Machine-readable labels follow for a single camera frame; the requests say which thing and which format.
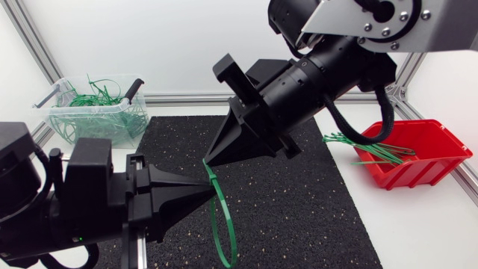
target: green zip tie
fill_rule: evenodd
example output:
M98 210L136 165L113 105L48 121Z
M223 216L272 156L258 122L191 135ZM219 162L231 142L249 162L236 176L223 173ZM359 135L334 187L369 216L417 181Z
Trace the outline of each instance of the green zip tie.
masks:
M383 161L361 161L355 162L352 164L391 164L396 166L396 164L402 164L404 160L402 158L406 157L407 155L415 155L415 151L413 149L408 149L401 146L392 146L384 143L375 143L373 145L360 145L354 143L349 138L347 138L342 133L331 133L330 135L323 136L323 142L342 142L348 144L350 146L354 146L357 149L364 150L375 155L377 158L382 159Z
M67 104L69 107L83 106L111 106L121 103L121 87L111 79L99 79L91 81L89 75L88 84L93 95L78 94L76 88L70 81L67 81L71 90L68 90L57 97L57 105L63 101L63 96L68 94L72 100ZM110 96L106 85L96 85L96 83L109 81L114 83L119 90L118 96ZM121 143L131 143L132 139L144 133L148 123L146 111L139 105L132 105L119 113L91 114L90 117L77 117L69 115L50 115L49 122L52 128L68 143L75 143L79 137L98 137L109 138L114 146Z
M219 187L219 183L217 182L217 176L214 174L212 169L206 164L205 160L202 159L202 163L206 167L206 171L208 171L209 175L209 182L211 185L214 186L217 192L217 197L223 207L224 217L226 217L226 224L227 229L229 230L229 239L231 240L231 263L228 262L227 258L224 256L223 248L221 247L221 243L219 241L219 233L217 232L217 223L216 223L216 203L215 198L211 199L211 225L212 225L212 233L214 236L214 243L216 244L217 253L221 261L223 262L224 267L226 268L233 268L236 265L238 260L238 245L236 242L236 234L234 232L234 226L232 225L232 218L229 214L229 209L227 208L226 200L224 199L223 192Z

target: speckled mat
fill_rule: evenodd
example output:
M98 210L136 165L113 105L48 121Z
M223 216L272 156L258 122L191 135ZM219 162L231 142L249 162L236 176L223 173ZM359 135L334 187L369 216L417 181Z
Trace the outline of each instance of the speckled mat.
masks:
M223 117L153 117L138 152L157 168L207 179L202 166ZM256 158L215 167L238 240L237 268L381 268L367 231L313 120L292 133L292 160ZM147 245L149 268L223 268L208 204ZM217 215L226 255L222 212ZM97 268L120 268L121 242L100 244Z

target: white backdrop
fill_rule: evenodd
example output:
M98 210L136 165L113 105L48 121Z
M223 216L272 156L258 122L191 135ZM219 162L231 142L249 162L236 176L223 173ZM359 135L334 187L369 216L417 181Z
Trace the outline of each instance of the white backdrop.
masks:
M268 0L24 2L63 75L137 73L145 93L230 93L212 72L226 53L243 71L292 58Z
M46 95L49 88L0 5L0 121L23 121L33 131L41 121L32 117L31 105Z
M478 155L478 52L429 53L409 85L409 101ZM478 170L478 157L470 162Z

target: red plastic bin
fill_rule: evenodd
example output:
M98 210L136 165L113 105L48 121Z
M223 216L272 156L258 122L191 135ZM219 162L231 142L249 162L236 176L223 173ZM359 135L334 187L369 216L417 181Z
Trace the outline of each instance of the red plastic bin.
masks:
M382 122L374 123L363 135L373 137L380 132ZM415 156L406 156L404 163L366 164L378 186L391 190L395 187L415 187L419 184L436 185L473 153L450 131L436 120L399 120L383 143L413 149ZM362 161L381 161L375 155L356 148Z

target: bundle of green cable ties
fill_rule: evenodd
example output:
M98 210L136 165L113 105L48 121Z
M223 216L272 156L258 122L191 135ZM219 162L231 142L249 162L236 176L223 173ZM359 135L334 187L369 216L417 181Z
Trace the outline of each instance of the bundle of green cable ties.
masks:
M381 159L382 161L361 161L355 162L352 164L391 164L393 166L397 166L398 164L402 164L404 161L409 161L406 159L409 156L415 155L415 151L413 149L401 147L401 146L392 146L385 143L375 143L372 145L361 145L354 143L349 138L347 138L342 133L331 133L330 135L324 135L323 142L341 142L348 144L350 146L354 146L357 149L364 150L375 155L377 158Z
M111 96L106 85L99 87L99 82L109 81L118 87L117 96ZM88 84L93 94L79 94L76 88L68 81L71 89L57 97L59 107L86 107L86 106L112 106L121 103L121 87L110 79L91 81ZM108 138L112 144L131 143L131 140L141 135L148 125L148 115L141 105L130 105L118 113L95 114L68 114L50 115L52 128L67 142L76 143L80 137Z

